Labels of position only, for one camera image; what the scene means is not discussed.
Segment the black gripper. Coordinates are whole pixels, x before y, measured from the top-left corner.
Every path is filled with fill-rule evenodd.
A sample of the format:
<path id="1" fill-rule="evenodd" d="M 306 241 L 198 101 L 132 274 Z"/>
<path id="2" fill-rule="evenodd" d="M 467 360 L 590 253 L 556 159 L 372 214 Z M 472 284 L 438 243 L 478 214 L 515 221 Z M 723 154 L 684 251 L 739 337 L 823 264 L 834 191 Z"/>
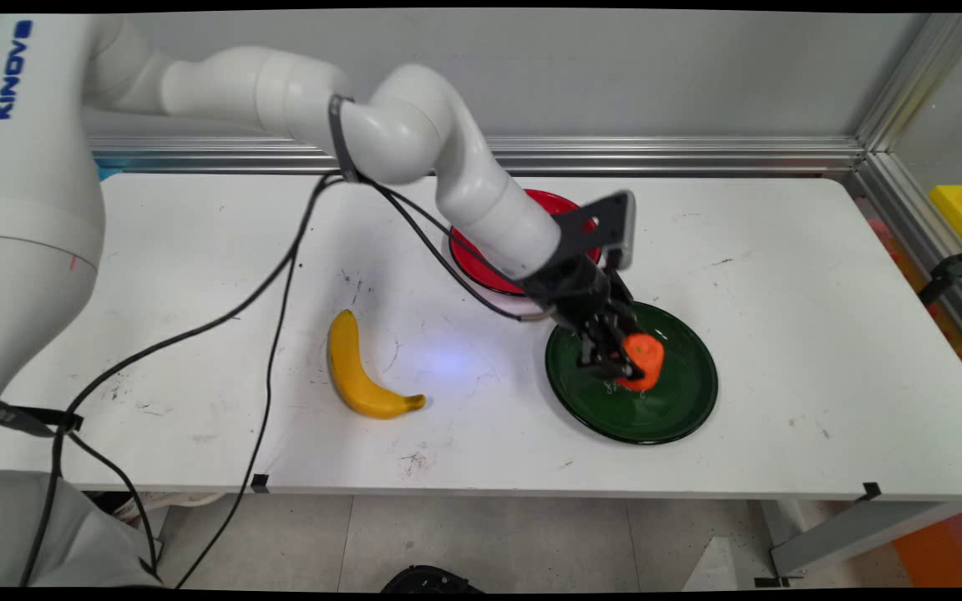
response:
<path id="1" fill-rule="evenodd" d="M 577 255 L 524 278 L 520 289 L 539 307 L 551 309 L 557 324 L 577 332 L 577 369 L 605 381 L 645 376 L 625 348 L 629 335 L 642 330 L 618 270 Z"/>

